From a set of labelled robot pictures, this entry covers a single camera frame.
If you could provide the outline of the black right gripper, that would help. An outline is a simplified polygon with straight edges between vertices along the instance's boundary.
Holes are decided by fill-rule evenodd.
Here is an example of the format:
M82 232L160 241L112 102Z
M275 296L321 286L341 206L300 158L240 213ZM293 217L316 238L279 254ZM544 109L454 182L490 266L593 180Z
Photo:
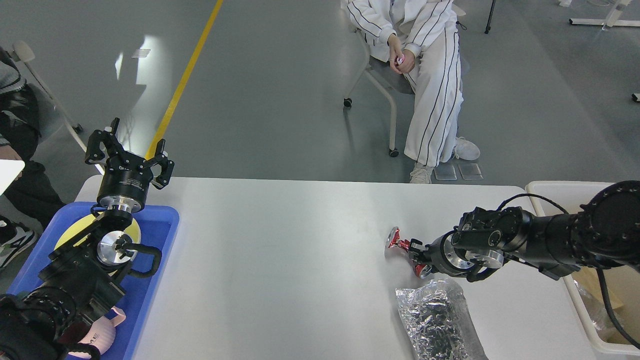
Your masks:
M454 248L451 237L455 231L448 231L431 244L423 244L421 240L409 240L407 255L410 258L429 258L430 264L414 262L413 272L421 280L430 274L444 274L450 277L466 277L476 265L466 260Z

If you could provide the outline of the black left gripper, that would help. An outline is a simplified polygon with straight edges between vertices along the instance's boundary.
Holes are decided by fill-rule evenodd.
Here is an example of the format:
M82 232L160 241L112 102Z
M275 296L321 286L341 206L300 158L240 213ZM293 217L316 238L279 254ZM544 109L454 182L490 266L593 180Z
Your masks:
M114 118L110 126L94 130L87 141L85 164L105 167L97 203L103 208L124 207L126 212L134 214L146 207L150 184L158 190L169 184L175 162L164 151L166 140L160 139L153 157L142 162L142 169L126 168L126 151L117 138L120 121ZM161 168L155 177L151 171L153 166Z

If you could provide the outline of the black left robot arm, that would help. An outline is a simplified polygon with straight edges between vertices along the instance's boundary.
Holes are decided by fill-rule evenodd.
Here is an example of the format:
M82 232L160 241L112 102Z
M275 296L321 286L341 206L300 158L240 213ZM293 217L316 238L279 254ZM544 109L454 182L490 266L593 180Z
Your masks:
M1 297L1 358L3 360L64 360L68 353L101 357L98 347L67 335L71 328L89 328L123 296L126 276L149 278L160 268L162 251L135 243L126 228L144 209L149 187L163 189L174 168L157 142L145 159L124 150L117 139L120 119L94 130L84 161L105 164L105 173L91 211L94 220L50 253L50 264L39 272L42 284L23 298Z

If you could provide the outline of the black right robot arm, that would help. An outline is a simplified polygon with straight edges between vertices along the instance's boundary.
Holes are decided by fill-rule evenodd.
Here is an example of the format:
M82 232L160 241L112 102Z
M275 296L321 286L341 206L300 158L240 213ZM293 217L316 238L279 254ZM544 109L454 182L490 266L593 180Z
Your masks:
M387 246L404 249L414 273L441 273L468 282L486 280L507 262L528 265L553 280L595 269L606 314L618 332L639 346L615 317L604 271L627 266L639 270L639 182L615 183L570 214L536 216L503 201L495 210L476 207L458 226L430 244L400 240L391 231Z

